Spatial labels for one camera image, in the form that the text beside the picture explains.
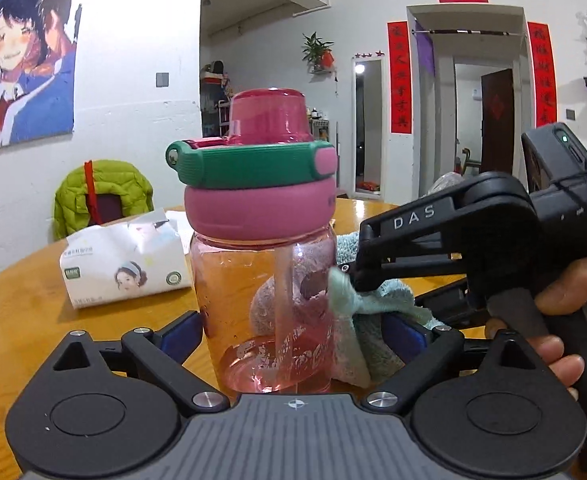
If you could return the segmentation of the person right hand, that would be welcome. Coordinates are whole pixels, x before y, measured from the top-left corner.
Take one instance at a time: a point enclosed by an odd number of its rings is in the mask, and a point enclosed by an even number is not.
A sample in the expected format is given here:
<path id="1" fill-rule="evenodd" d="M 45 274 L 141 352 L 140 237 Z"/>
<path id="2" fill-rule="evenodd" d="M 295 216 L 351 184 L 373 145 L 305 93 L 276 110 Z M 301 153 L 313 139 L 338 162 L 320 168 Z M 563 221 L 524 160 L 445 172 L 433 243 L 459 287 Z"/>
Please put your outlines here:
<path id="1" fill-rule="evenodd" d="M 574 261 L 534 299 L 536 307 L 545 315 L 568 315 L 587 304 L 587 258 Z M 528 339 L 531 347 L 548 365 L 574 398 L 579 393 L 574 385 L 585 371 L 585 361 L 578 354 L 566 354 L 565 343 L 555 335 Z"/>

